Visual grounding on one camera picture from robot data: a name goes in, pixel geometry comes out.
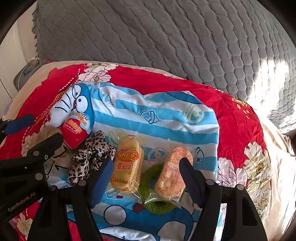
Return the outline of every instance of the beige sheet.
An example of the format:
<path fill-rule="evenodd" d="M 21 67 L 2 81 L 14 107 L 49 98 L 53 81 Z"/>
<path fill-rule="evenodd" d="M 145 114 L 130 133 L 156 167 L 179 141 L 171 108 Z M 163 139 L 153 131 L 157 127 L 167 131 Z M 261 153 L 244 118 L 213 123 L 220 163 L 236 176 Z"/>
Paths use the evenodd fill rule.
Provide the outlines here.
<path fill-rule="evenodd" d="M 24 101 L 32 93 L 32 91 L 44 81 L 48 73 L 54 69 L 61 69 L 72 64 L 82 63 L 101 63 L 93 61 L 63 61 L 53 62 L 42 66 L 33 76 L 27 81 L 24 87 L 20 90 L 14 98 L 9 107 L 6 119 L 15 119 L 19 109 Z M 138 67 L 125 64 L 119 64 L 135 69 L 144 69 L 150 72 L 160 73 L 165 76 L 179 78 L 163 70 Z M 278 240 L 290 224 L 291 218 L 295 211 L 296 201 L 296 161 L 294 153 L 290 154 L 291 148 L 288 139 L 285 139 L 279 130 L 272 124 L 272 122 L 265 116 L 257 113 L 260 119 L 264 140 L 269 151 L 271 159 L 271 173 L 272 173 L 272 193 L 271 203 L 268 209 L 267 218 L 264 227 L 269 240 Z"/>

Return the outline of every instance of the quilted pattern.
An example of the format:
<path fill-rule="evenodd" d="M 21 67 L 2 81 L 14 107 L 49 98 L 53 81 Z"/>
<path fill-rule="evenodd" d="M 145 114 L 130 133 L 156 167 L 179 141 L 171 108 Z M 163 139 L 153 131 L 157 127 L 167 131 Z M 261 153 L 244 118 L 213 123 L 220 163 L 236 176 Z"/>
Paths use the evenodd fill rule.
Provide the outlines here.
<path fill-rule="evenodd" d="M 154 67 L 210 85 L 296 129 L 296 49 L 256 0 L 38 0 L 42 63 Z"/>

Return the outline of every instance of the white wall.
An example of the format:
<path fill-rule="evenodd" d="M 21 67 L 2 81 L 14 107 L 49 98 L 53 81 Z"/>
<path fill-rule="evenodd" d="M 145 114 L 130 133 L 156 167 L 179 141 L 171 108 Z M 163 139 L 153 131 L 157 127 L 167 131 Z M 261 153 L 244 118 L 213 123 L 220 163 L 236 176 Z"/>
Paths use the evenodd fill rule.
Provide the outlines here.
<path fill-rule="evenodd" d="M 6 105 L 17 94 L 13 85 L 14 77 L 36 54 L 36 40 L 31 32 L 35 6 L 19 17 L 0 45 L 0 117 Z"/>

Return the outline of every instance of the doraemon blanket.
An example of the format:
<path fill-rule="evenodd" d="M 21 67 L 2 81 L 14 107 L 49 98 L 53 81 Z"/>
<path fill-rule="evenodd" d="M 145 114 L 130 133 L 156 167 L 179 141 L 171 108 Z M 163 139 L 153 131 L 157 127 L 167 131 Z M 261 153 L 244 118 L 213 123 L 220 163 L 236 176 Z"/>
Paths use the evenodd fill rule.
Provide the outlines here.
<path fill-rule="evenodd" d="M 90 116 L 92 132 L 102 130 L 114 147 L 120 137 L 136 135 L 145 151 L 143 171 L 164 161 L 172 146 L 181 143 L 197 153 L 194 167 L 206 178 L 217 179 L 219 125 L 214 111 L 188 91 L 141 95 L 111 83 L 78 82 L 52 107 L 46 125 L 59 127 L 78 112 Z M 59 183 L 51 180 L 59 187 L 68 185 L 61 179 Z M 187 192 L 180 204 L 182 209 L 157 215 L 130 196 L 105 194 L 93 216 L 101 232 L 119 238 L 187 241 L 201 211 Z M 75 219 L 70 207 L 68 217 Z"/>

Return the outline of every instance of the metal screw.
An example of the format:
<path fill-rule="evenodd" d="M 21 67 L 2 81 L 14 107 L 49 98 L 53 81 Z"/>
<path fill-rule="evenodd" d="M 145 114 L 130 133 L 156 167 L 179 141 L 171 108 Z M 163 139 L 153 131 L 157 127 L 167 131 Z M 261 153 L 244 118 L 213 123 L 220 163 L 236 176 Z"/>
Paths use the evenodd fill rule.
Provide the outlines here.
<path fill-rule="evenodd" d="M 212 179 L 207 179 L 205 182 L 210 186 L 214 185 L 214 181 Z"/>
<path fill-rule="evenodd" d="M 237 189 L 238 190 L 244 190 L 244 186 L 242 184 L 237 184 Z"/>
<path fill-rule="evenodd" d="M 81 181 L 78 183 L 79 186 L 84 186 L 85 184 L 86 184 L 86 181 L 85 181 L 85 180 L 81 180 Z"/>
<path fill-rule="evenodd" d="M 56 189 L 56 187 L 57 187 L 57 186 L 55 186 L 55 185 L 52 185 L 52 186 L 50 186 L 50 187 L 49 187 L 49 190 L 50 190 L 50 191 L 53 191 L 53 190 L 55 190 L 55 189 Z"/>
<path fill-rule="evenodd" d="M 40 172 L 36 173 L 35 178 L 36 178 L 36 180 L 38 180 L 38 181 L 42 180 L 42 178 L 43 178 L 42 173 L 40 173 Z"/>
<path fill-rule="evenodd" d="M 33 152 L 33 155 L 34 155 L 34 156 L 38 156 L 38 155 L 39 155 L 39 151 L 34 151 L 34 152 Z"/>

